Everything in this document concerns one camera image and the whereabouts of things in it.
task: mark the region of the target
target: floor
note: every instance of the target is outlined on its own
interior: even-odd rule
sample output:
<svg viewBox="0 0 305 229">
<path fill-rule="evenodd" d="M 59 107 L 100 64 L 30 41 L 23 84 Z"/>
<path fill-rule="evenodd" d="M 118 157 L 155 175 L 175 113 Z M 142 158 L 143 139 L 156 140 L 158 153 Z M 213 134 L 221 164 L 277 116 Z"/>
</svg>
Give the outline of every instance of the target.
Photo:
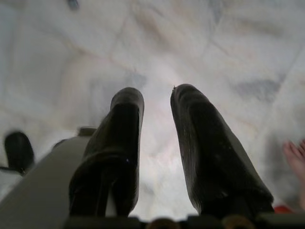
<svg viewBox="0 0 305 229">
<path fill-rule="evenodd" d="M 141 219 L 195 213 L 170 109 L 191 83 L 219 109 L 274 194 L 298 210 L 281 151 L 305 136 L 302 0 L 0 0 L 0 137 L 28 134 L 37 161 L 98 125 L 126 86 L 145 100 Z M 0 164 L 6 165 L 3 146 Z"/>
</svg>

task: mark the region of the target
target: red object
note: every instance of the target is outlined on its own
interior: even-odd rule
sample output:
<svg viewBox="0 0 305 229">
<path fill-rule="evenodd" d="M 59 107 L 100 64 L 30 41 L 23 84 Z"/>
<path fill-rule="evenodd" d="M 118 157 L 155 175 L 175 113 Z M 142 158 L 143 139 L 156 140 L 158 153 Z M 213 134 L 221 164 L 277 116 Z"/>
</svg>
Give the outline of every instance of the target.
<svg viewBox="0 0 305 229">
<path fill-rule="evenodd" d="M 274 209 L 274 212 L 277 214 L 293 213 L 293 211 L 287 208 L 286 206 L 277 206 Z"/>
</svg>

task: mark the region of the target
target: human foot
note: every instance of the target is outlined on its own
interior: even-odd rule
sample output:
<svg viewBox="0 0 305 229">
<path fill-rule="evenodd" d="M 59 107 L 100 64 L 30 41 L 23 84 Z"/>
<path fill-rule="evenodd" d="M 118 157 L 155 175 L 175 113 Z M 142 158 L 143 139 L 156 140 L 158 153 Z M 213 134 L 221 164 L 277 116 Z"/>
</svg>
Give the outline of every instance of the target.
<svg viewBox="0 0 305 229">
<path fill-rule="evenodd" d="M 300 206 L 305 210 L 305 139 L 297 148 L 292 142 L 283 145 L 287 162 L 301 182 Z"/>
</svg>

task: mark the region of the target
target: marble floor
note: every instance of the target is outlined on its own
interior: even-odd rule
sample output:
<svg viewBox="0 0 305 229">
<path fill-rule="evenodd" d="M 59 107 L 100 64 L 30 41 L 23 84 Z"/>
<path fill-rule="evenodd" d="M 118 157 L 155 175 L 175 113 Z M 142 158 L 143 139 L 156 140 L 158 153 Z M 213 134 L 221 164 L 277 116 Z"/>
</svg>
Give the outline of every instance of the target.
<svg viewBox="0 0 305 229">
<path fill-rule="evenodd" d="M 0 0 L 0 137 L 28 134 L 37 160 L 98 125 L 126 86 L 145 100 L 142 219 L 195 213 L 170 109 L 191 83 L 219 109 L 274 194 L 298 210 L 281 151 L 305 136 L 302 0 Z M 0 164 L 7 161 L 0 146 Z"/>
</svg>

